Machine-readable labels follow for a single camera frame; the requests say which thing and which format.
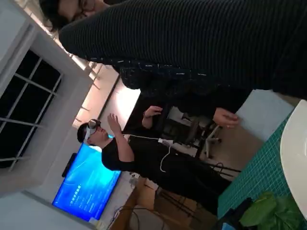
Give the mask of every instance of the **green cutting mat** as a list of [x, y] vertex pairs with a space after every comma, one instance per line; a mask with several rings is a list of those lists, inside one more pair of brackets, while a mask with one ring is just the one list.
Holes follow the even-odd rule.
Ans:
[[[230, 208], [236, 208], [246, 198], [257, 199], [264, 191], [272, 191], [278, 196], [290, 194], [279, 153], [280, 140], [287, 120], [288, 118], [283, 121], [247, 167], [219, 197], [219, 218]], [[306, 221], [303, 229], [307, 230]]]

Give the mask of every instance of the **hand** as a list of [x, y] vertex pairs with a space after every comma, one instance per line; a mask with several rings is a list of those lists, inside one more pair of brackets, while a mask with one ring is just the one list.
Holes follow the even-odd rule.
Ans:
[[156, 115], [161, 115], [162, 108], [158, 106], [150, 106], [144, 113], [145, 118], [149, 118]]
[[121, 134], [121, 127], [118, 122], [118, 117], [116, 115], [109, 114], [109, 116], [107, 116], [107, 122], [109, 123], [109, 126], [115, 136]]
[[236, 125], [240, 123], [240, 119], [237, 115], [223, 109], [216, 108], [213, 121], [222, 127], [226, 128], [234, 128]]

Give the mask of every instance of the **woman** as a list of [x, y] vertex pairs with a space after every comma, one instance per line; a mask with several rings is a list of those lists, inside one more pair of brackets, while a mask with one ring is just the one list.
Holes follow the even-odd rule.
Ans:
[[40, 0], [65, 49], [149, 96], [219, 85], [307, 99], [306, 0]]
[[201, 161], [169, 148], [156, 139], [121, 132], [117, 116], [107, 118], [114, 138], [91, 120], [78, 129], [78, 140], [102, 149], [102, 163], [110, 170], [130, 171], [148, 178], [165, 190], [185, 196], [217, 214], [219, 195], [230, 185]]

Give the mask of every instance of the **green plant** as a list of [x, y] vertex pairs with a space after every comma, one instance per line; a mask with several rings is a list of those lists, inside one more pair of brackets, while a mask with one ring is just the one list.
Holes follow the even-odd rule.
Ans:
[[265, 192], [246, 210], [240, 223], [244, 227], [257, 226], [258, 230], [297, 230], [302, 221], [291, 195], [275, 197]]

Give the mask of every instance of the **tv screen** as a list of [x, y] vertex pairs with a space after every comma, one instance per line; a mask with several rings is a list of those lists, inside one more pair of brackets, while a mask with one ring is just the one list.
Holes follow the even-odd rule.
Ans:
[[52, 204], [86, 221], [99, 219], [119, 176], [103, 166], [99, 148], [82, 144]]

